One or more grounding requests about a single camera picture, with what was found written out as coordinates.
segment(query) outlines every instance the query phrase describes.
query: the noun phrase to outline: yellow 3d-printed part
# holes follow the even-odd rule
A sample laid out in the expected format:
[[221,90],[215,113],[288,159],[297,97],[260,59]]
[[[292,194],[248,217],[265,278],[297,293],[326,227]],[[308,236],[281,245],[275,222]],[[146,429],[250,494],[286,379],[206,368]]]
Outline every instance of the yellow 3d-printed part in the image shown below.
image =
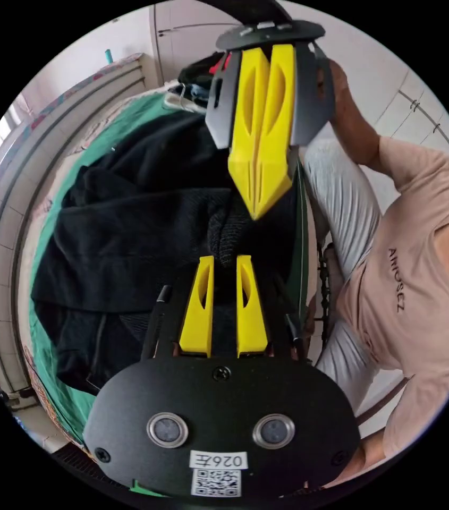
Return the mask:
[[255,166],[267,97],[269,67],[268,59],[260,48],[243,52],[228,171],[251,218],[256,217]]
[[200,257],[180,335],[183,352],[210,357],[213,311],[214,257]]
[[288,150],[295,101],[295,48],[275,45],[256,159],[255,215],[260,218],[290,189]]
[[236,259],[237,357],[246,353],[264,352],[267,342],[267,332],[251,256],[239,255]]

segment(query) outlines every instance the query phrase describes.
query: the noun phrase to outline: gray pants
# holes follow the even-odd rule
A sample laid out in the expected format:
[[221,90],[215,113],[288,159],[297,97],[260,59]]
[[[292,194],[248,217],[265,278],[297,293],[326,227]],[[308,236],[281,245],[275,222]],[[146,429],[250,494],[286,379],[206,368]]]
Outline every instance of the gray pants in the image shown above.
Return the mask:
[[[301,151],[310,189],[316,235],[330,231],[345,281],[367,255],[382,216],[363,171],[336,140],[315,140]],[[333,379],[357,412],[378,366],[362,341],[338,317],[317,368]]]

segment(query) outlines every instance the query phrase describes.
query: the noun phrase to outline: red cloth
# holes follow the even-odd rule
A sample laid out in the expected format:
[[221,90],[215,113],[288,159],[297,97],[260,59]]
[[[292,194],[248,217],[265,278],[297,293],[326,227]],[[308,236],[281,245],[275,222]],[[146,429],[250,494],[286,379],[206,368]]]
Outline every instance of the red cloth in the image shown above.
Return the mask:
[[[227,66],[228,66],[228,62],[230,61],[230,57],[231,57],[231,53],[227,56],[226,58],[226,62],[224,63],[224,68],[223,69],[226,69]],[[221,65],[221,61],[217,62],[217,64],[213,65],[211,68],[210,68],[210,74],[215,74],[217,72],[217,70],[219,69],[219,66]]]

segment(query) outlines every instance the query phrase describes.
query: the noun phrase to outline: man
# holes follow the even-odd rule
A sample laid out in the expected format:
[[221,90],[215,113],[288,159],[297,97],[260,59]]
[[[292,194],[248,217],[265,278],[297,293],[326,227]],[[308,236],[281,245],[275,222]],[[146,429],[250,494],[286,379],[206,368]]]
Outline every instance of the man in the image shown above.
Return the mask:
[[[380,368],[410,378],[384,429],[362,440],[332,485],[412,443],[449,395],[449,156],[379,136],[331,62],[339,140],[301,150],[317,237],[330,231],[345,280],[317,368],[357,411]],[[401,196],[382,217],[358,165]]]

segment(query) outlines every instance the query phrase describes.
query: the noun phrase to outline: door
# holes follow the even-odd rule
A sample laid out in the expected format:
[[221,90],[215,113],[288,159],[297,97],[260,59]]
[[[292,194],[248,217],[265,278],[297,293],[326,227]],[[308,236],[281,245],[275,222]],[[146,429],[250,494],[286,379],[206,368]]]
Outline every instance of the door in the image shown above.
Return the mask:
[[155,4],[155,25],[163,82],[175,80],[189,64],[217,51],[221,33],[239,22],[197,0]]

